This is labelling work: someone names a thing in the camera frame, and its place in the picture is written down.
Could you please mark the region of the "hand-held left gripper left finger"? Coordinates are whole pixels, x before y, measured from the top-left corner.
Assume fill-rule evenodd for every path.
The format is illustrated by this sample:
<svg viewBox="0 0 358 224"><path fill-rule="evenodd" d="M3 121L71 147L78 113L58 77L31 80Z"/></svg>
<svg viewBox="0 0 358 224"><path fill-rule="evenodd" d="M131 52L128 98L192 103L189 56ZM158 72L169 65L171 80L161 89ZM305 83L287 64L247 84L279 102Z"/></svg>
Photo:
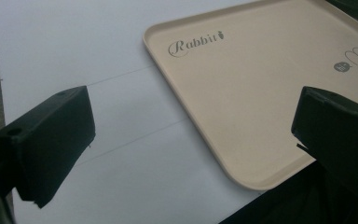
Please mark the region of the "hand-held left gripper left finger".
<svg viewBox="0 0 358 224"><path fill-rule="evenodd" d="M60 91L0 130L0 195L48 204L95 137L85 86Z"/></svg>

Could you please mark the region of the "dark cloth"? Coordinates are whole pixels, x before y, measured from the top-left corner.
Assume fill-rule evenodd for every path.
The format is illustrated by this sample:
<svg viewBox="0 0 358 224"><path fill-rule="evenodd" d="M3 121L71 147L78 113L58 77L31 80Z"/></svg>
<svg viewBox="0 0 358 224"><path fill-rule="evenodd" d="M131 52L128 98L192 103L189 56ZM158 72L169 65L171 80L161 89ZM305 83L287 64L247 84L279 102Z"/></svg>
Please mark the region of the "dark cloth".
<svg viewBox="0 0 358 224"><path fill-rule="evenodd" d="M314 162L219 224L358 224L358 195Z"/></svg>

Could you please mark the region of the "beige plastic tray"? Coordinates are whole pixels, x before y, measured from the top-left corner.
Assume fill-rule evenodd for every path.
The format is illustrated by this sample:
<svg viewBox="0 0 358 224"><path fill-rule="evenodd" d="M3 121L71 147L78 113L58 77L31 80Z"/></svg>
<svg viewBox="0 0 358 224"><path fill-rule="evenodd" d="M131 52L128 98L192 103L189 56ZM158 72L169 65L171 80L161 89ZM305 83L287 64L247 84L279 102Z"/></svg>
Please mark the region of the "beige plastic tray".
<svg viewBox="0 0 358 224"><path fill-rule="evenodd" d="M222 168L248 189L273 189L311 163L291 133L304 87L358 103L358 21L326 0L163 22L144 42Z"/></svg>

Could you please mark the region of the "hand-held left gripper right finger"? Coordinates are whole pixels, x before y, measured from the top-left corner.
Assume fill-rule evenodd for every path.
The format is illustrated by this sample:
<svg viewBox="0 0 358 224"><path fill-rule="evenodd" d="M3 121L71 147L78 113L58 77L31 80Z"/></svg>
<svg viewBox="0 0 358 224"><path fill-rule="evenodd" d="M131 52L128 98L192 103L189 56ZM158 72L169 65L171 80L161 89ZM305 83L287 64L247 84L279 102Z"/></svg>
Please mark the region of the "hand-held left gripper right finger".
<svg viewBox="0 0 358 224"><path fill-rule="evenodd" d="M305 87L291 132L304 151L358 196L358 103L331 91Z"/></svg>

